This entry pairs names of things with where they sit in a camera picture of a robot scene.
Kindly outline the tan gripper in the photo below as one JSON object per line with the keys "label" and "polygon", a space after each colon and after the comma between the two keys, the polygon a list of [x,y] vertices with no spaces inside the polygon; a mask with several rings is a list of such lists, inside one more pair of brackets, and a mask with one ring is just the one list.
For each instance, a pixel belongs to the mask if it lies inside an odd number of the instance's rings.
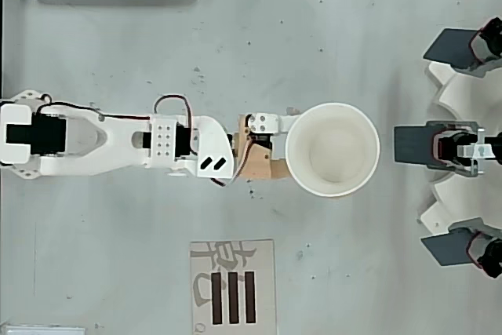
{"label": "tan gripper", "polygon": [[238,177],[246,179],[290,178],[287,161],[273,159],[273,135],[288,133],[299,115],[249,113],[240,115],[234,134],[234,153]]}

